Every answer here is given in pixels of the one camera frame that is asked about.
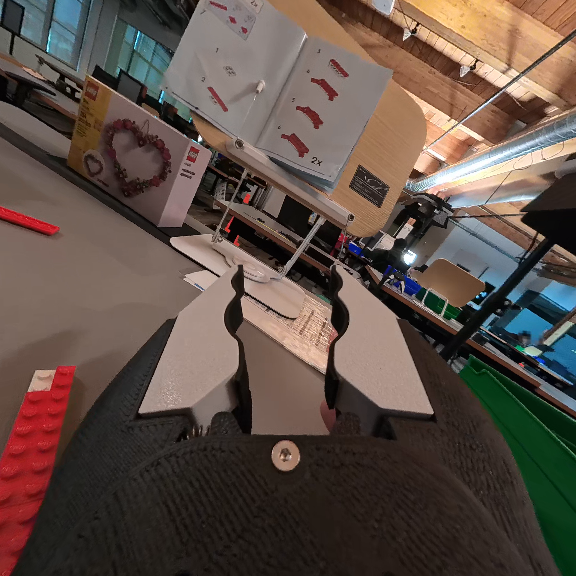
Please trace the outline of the green storage bin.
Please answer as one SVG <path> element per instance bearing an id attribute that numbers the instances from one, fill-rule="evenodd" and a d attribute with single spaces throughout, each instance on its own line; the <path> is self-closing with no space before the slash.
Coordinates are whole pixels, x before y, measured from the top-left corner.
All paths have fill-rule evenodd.
<path id="1" fill-rule="evenodd" d="M 432 313 L 448 321 L 456 320 L 462 311 L 461 307 L 451 305 L 440 293 L 424 287 L 420 288 L 414 299 Z"/>

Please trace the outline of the lego instruction booklet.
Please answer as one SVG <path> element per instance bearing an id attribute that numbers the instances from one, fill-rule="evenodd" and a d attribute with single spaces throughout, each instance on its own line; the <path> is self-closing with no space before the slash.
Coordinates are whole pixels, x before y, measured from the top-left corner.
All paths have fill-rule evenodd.
<path id="1" fill-rule="evenodd" d="M 267 1 L 199 1 L 163 81 L 220 131 L 331 193 L 392 75 Z"/>

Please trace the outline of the silver ventilation duct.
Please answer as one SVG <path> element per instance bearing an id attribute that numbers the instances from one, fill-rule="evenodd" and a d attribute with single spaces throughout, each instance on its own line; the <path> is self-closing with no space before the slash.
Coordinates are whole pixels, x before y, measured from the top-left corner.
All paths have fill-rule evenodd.
<path id="1" fill-rule="evenodd" d="M 424 192 L 574 138 L 575 108 L 429 176 L 409 179 L 404 189 L 413 193 Z"/>

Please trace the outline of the red angled lego assembly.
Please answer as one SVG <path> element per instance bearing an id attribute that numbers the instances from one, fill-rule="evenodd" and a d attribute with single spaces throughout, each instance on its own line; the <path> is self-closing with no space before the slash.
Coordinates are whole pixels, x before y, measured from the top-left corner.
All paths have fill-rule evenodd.
<path id="1" fill-rule="evenodd" d="M 37 370 L 1 455 L 1 575 L 10 575 L 44 500 L 76 366 Z"/>

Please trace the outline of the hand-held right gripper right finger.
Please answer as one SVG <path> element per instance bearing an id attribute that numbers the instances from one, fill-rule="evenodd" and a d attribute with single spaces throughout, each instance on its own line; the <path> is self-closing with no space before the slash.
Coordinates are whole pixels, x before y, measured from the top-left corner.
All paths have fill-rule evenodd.
<path id="1" fill-rule="evenodd" d="M 379 434 L 390 418 L 430 421 L 434 409 L 399 319 L 339 264 L 329 279 L 331 324 L 325 401 L 355 416 L 360 434 Z"/>

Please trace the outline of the wooden book stand white frame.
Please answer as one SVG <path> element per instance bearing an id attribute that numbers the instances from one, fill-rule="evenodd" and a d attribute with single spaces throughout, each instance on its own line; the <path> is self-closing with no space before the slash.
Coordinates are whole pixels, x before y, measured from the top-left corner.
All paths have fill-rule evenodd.
<path id="1" fill-rule="evenodd" d="M 318 1 L 267 1 L 292 19 L 308 36 L 318 37 L 375 62 L 351 33 Z M 293 198 L 320 217 L 354 236 L 370 236 L 386 223 L 415 161 L 422 152 L 426 121 L 420 107 L 393 79 L 381 97 L 350 156 L 337 186 L 328 193 L 284 170 L 239 137 L 228 136 L 193 113 L 198 132 L 209 145 L 248 173 Z"/>

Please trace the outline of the green plastic bin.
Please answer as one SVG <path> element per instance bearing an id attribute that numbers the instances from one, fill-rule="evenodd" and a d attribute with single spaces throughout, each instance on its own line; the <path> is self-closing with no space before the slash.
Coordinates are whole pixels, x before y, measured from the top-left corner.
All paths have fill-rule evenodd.
<path id="1" fill-rule="evenodd" d="M 459 375 L 513 453 L 562 575 L 575 575 L 575 420 L 471 355 Z"/>

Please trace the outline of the long red lego plate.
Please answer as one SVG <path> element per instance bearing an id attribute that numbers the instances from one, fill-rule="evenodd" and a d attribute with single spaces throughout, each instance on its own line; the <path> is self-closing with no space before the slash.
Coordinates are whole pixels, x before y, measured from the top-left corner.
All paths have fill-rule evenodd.
<path id="1" fill-rule="evenodd" d="M 52 225 L 43 220 L 38 220 L 3 206 L 1 206 L 1 221 L 47 236 L 53 236 L 60 231 L 58 226 Z"/>

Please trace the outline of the lego box with heart picture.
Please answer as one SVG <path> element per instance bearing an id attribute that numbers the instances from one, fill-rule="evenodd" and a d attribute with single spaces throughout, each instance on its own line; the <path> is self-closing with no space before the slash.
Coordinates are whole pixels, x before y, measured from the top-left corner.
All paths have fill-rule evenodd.
<path id="1" fill-rule="evenodd" d="M 68 166 L 158 227 L 180 227 L 211 159 L 207 148 L 90 75 Z"/>

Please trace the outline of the black overhead machine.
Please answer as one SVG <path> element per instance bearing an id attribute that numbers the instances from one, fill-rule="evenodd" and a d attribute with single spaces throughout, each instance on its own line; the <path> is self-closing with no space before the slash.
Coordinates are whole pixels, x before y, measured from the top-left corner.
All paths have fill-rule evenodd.
<path id="1" fill-rule="evenodd" d="M 455 212 L 452 205 L 439 196 L 427 192 L 414 194 L 401 203 L 415 223 L 411 234 L 415 239 L 422 239 L 429 228 L 446 229 L 449 219 Z"/>

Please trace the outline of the printed white paper sheet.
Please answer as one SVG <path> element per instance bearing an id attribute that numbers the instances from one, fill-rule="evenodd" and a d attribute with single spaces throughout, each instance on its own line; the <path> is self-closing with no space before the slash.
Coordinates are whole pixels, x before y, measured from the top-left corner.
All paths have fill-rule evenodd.
<path id="1" fill-rule="evenodd" d="M 222 374 L 230 376 L 239 361 L 238 342 L 234 338 L 240 334 L 238 329 L 230 334 L 225 325 L 227 306 L 233 303 L 229 299 L 234 299 L 234 288 L 229 283 L 231 273 L 225 276 L 224 285 L 218 285 L 215 294 L 206 298 L 199 295 L 178 314 L 175 330 L 183 336 L 184 344 L 192 346 L 201 356 L 207 354 L 209 368 L 215 368 L 217 360 L 223 359 Z M 241 321 L 247 321 L 321 374 L 326 373 L 328 350 L 337 332 L 325 303 L 305 295 L 298 316 L 292 320 L 248 294 L 238 303 Z"/>

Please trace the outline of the black stand pole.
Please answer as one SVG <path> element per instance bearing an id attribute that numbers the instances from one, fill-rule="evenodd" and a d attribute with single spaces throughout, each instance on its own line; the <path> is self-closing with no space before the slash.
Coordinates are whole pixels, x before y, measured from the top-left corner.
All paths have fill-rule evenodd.
<path id="1" fill-rule="evenodd" d="M 449 361 L 482 324 L 496 312 L 511 291 L 554 246 L 575 255 L 575 172 L 558 178 L 548 189 L 522 209 L 522 223 L 543 240 L 528 253 L 504 283 L 443 347 L 439 356 Z"/>

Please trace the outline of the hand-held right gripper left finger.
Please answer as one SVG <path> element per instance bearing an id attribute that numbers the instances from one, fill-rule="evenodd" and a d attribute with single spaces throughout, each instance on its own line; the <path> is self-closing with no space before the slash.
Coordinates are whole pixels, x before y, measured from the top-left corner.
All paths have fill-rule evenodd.
<path id="1" fill-rule="evenodd" d="M 229 412 L 252 431 L 252 396 L 244 345 L 244 270 L 234 265 L 182 309 L 139 407 L 139 416 L 183 415 L 206 429 Z"/>

